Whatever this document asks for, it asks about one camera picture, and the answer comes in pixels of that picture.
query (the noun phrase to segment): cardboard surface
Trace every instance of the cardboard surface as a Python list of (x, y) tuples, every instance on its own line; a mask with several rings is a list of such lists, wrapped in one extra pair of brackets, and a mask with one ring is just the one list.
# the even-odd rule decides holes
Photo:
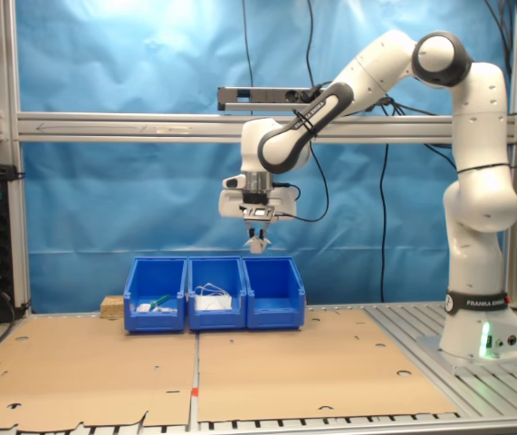
[(361, 310), (307, 313), (301, 331), (204, 333), (199, 352), (200, 421), (455, 411)]
[(128, 335), (122, 320), (29, 319), (0, 345), (0, 429), (126, 425), (146, 413), (145, 426), (187, 424), (195, 347), (191, 333)]

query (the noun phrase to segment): blue bin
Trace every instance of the blue bin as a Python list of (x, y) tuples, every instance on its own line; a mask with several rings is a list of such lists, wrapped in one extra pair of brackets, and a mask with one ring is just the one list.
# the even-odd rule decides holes
[(249, 329), (297, 329), (304, 324), (306, 296), (289, 256), (242, 259), (248, 291)]
[[(125, 329), (131, 333), (183, 331), (186, 323), (185, 257), (136, 257), (123, 292)], [(170, 299), (162, 307), (174, 312), (139, 313), (136, 308), (163, 295)]]
[[(232, 296), (232, 310), (196, 310), (196, 287), (211, 283)], [(239, 256), (192, 256), (188, 261), (187, 324), (193, 331), (243, 329), (246, 282)]]

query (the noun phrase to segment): blue backdrop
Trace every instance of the blue backdrop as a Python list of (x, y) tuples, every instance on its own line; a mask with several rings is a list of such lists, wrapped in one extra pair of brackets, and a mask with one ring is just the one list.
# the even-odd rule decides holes
[[(313, 0), (311, 65), (331, 80), (389, 29), (447, 30), (476, 61), (503, 64), (484, 2)], [(23, 111), (217, 113), (219, 86), (247, 86), (241, 0), (17, 0)], [(310, 86), (306, 0), (247, 0), (255, 86)], [(446, 91), (407, 80), (397, 101), (450, 113)], [(292, 255), (310, 304), (377, 302), (383, 145), (320, 145), (330, 211), (271, 226), (269, 255)], [(33, 308), (96, 310), (120, 294), (134, 256), (242, 255), (242, 221), (220, 218), (233, 144), (24, 144)], [(312, 163), (279, 177), (302, 188), (299, 212), (324, 208)], [(447, 282), (442, 196), (449, 164), (422, 145), (392, 146), (385, 295), (441, 300)]]

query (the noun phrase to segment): black band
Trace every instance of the black band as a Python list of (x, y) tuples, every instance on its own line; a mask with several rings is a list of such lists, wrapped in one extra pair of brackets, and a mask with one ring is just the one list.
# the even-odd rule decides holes
[[(337, 97), (337, 104), (320, 120), (312, 122), (311, 118), (327, 104), (327, 99), (331, 95)], [(298, 161), (302, 149), (315, 138), (319, 131), (321, 131), (324, 127), (327, 126), (327, 124), (343, 113), (353, 102), (354, 98), (355, 96), (353, 95), (352, 88), (346, 83), (337, 82), (329, 86), (321, 95), (316, 98), (316, 100), (314, 100), (306, 109), (302, 111), (301, 116), (297, 115), (295, 120), (292, 120), (288, 124), (282, 126), (280, 129), (266, 133), (260, 139), (260, 143), (258, 144), (258, 159), (260, 160), (262, 166), (268, 172), (272, 172), (272, 174), (282, 174), (294, 168), (294, 165)], [(288, 157), (284, 161), (281, 163), (273, 164), (264, 158), (263, 148), (264, 144), (268, 140), (274, 136), (285, 133), (286, 131), (298, 130), (301, 127), (304, 127), (306, 131), (293, 144)]]
[(492, 163), (491, 165), (474, 166), (472, 168), (458, 170), (457, 174), (461, 174), (462, 172), (466, 172), (467, 170), (488, 169), (488, 168), (495, 168), (498, 166), (510, 166), (510, 164), (509, 163)]
[(505, 292), (494, 295), (468, 295), (447, 290), (445, 310), (454, 315), (459, 310), (467, 311), (501, 311), (508, 308), (508, 299)]
[[(454, 58), (442, 71), (428, 71), (419, 61), (419, 53), (423, 43), (434, 36), (442, 36), (447, 39), (454, 47)], [(439, 86), (451, 87), (457, 85), (462, 81), (465, 76), (469, 73), (472, 67), (472, 58), (465, 50), (465, 47), (461, 44), (459, 39), (449, 32), (433, 32), (421, 38), (415, 46), (413, 56), (411, 58), (411, 66), (413, 67), (413, 73), (415, 76), (423, 82), (437, 84)]]
[(245, 204), (268, 204), (268, 194), (265, 192), (242, 192), (242, 201)]

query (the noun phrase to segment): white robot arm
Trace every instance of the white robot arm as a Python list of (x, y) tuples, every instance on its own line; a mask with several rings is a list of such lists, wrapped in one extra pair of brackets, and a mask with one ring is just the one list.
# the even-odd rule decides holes
[(242, 131), (242, 174), (225, 179), (222, 216), (244, 218), (251, 251), (262, 253), (265, 228), (295, 215), (291, 188), (275, 188), (273, 175), (297, 169), (310, 157), (319, 131), (345, 114), (362, 111), (399, 81), (417, 78), (449, 88), (453, 97), (453, 155), (458, 181), (445, 192), (450, 278), (441, 348), (456, 357), (517, 358), (517, 315), (502, 281), (497, 232), (517, 220), (506, 129), (507, 98), (500, 68), (474, 63), (452, 34), (435, 32), (417, 43), (390, 31), (357, 55), (296, 118), (285, 125), (266, 118)]

